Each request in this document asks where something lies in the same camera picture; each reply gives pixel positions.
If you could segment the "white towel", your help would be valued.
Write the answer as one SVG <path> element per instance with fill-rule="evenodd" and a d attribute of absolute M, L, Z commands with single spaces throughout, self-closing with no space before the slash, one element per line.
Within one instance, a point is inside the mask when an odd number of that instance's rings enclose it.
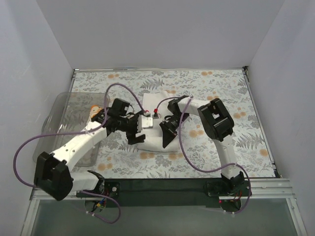
<path fill-rule="evenodd" d="M 138 149 L 150 151 L 150 152 L 178 152 L 180 150 L 179 138 L 176 137 L 171 143 L 166 147 L 162 147 L 162 129 L 160 123 L 164 121 L 164 118 L 172 113 L 168 110 L 168 102 L 179 95 L 170 94 L 167 91 L 161 91 L 158 93 L 144 93 L 142 98 L 142 106 L 148 110 L 151 115 L 154 114 L 154 109 L 157 108 L 160 101 L 163 101 L 158 107 L 159 118 L 153 119 L 153 128 L 147 128 L 142 130 L 142 134 L 146 135 L 146 139 L 143 143 L 138 145 Z"/>

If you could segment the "orange patterned towel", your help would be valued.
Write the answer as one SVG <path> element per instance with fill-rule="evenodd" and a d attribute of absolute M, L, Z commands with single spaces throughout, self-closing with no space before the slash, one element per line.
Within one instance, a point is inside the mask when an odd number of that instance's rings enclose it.
<path fill-rule="evenodd" d="M 91 107 L 90 113 L 89 113 L 89 119 L 88 122 L 90 122 L 92 120 L 92 118 L 98 114 L 100 111 L 102 110 L 102 107 L 97 106 L 97 105 L 93 105 Z"/>

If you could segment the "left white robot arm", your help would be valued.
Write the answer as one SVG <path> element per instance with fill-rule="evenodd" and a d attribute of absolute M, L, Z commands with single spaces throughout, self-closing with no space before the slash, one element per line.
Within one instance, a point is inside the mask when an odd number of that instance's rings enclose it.
<path fill-rule="evenodd" d="M 150 112 L 128 112 L 130 103 L 116 98 L 112 106 L 93 113 L 83 133 L 51 153 L 42 152 L 37 158 L 34 184 L 55 200 L 63 200 L 72 191 L 87 191 L 101 196 L 106 191 L 105 178 L 94 172 L 74 173 L 77 162 L 100 141 L 119 130 L 125 132 L 128 144 L 145 141 L 142 125 L 150 118 Z"/>

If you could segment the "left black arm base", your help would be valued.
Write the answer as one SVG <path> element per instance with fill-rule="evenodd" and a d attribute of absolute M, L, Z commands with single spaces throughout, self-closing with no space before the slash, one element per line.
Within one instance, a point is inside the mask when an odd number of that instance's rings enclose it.
<path fill-rule="evenodd" d="M 79 190 L 77 198 L 85 198 L 84 206 L 91 213 L 101 213 L 107 207 L 118 207 L 119 185 L 115 182 L 99 182 L 93 190 Z"/>

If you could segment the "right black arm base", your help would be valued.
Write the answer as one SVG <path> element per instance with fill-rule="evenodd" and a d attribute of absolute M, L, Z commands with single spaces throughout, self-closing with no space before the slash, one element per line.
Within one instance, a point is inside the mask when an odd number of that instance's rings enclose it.
<path fill-rule="evenodd" d="M 204 191 L 206 196 L 212 201 L 210 208 L 215 210 L 222 209 L 223 212 L 230 214 L 242 212 L 252 196 L 248 180 L 231 188 L 221 178 L 213 178 L 205 183 Z"/>

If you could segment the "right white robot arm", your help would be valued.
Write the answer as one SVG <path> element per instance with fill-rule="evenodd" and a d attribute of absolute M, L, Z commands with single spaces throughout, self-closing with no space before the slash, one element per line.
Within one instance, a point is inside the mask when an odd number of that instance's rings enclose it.
<path fill-rule="evenodd" d="M 233 146 L 234 121 L 223 102 L 216 98 L 212 101 L 193 99 L 187 95 L 169 101 L 167 109 L 172 113 L 159 126 L 162 130 L 162 147 L 166 148 L 176 137 L 188 164 L 202 173 L 221 171 L 223 191 L 234 195 L 245 182 L 245 170 L 237 164 Z M 214 142 L 220 159 L 220 167 L 214 170 L 202 170 L 188 159 L 181 138 L 181 127 L 189 115 L 198 116 L 207 136 Z"/>

